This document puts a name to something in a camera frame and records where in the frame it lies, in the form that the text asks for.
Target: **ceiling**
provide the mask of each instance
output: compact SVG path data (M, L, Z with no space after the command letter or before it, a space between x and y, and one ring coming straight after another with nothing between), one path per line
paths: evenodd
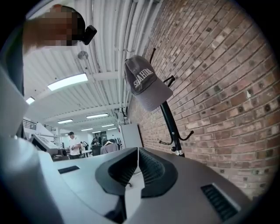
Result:
M129 106L131 96L123 78L123 62L134 54L142 55L161 2L55 0L30 18L57 3L75 8L82 14L86 26L93 25L98 32L87 46L78 43L67 48L43 48L24 56L25 99L35 99L25 117L73 131L86 128L94 128L91 132L106 130L101 126L117 125L118 113L115 109ZM81 51L85 51L88 57L79 59L78 53ZM47 88L51 83L82 73L86 73L88 81L56 91ZM109 116L86 118L101 113L108 113ZM57 123L66 119L73 122Z

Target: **gray shirt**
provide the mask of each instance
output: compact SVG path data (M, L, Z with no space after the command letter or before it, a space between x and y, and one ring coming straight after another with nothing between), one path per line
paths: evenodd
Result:
M117 143L104 145L104 146L101 147L100 155L110 153L110 152L116 152L118 150L119 150L119 147L118 147Z

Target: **table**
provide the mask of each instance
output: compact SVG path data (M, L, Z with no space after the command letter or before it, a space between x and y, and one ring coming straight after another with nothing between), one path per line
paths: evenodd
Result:
M87 158L88 158L88 153L90 153L91 150L82 150L81 153L82 154L86 154L87 155Z

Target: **coat rack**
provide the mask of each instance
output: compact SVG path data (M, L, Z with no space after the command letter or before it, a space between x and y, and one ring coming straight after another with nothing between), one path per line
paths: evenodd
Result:
M150 57L150 64L152 62L152 58L154 56L154 52L155 52L155 48L153 48L153 52L152 52L152 55ZM175 81L175 77L172 75L170 76L169 78L167 78L166 80L164 80L163 82L167 82L169 81L169 83L167 84L168 87L171 86L172 82ZM190 131L189 135L183 139L181 138L180 134L179 134L179 131L177 129L177 126L176 126L176 123L175 123L175 120L173 118L173 115L171 113L171 110L168 106L168 103L165 101L164 103L162 103L160 105L161 107L161 111L162 111L162 114L163 114L163 117L164 117L164 120L166 122L166 125L167 125L167 128L168 128L168 131L169 131L169 134L170 134L170 138L171 138L171 142L170 143L166 143L166 142L163 142L163 141L159 141L160 144L163 144L163 145L171 145L173 142L174 142L174 145L175 146L172 146L171 147L171 151L172 152L175 152L176 155L178 156L182 156L182 157L185 157L185 154L184 152L182 152L182 148L181 148L181 144L180 144L180 140L182 141L186 141L188 140L191 135L194 133L194 131Z

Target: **fluorescent light fixture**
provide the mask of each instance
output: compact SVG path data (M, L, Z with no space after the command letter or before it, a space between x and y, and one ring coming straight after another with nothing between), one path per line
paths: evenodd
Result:
M29 97L26 102L30 105L31 103L33 103L35 101L35 99L33 97Z
M109 126L114 126L114 124L103 125L102 128L109 127Z
M109 114L90 115L90 116L87 116L87 119L90 119L90 118L97 118L97 117L106 117L106 116L109 116Z
M58 123L59 124L65 124L65 123L69 123L69 122L72 122L73 120L72 119L69 119L69 120L65 120L65 121L59 121Z
M59 88L65 87L65 86L69 86L69 85L79 83L79 82L85 82L87 80L88 80L88 77L87 77L86 73L83 73L80 75L75 75L75 76L68 77L66 79L59 80L53 84L48 85L48 88L51 91L54 91L56 89L59 89Z
M93 128L82 129L81 131L88 131L88 130L93 130Z

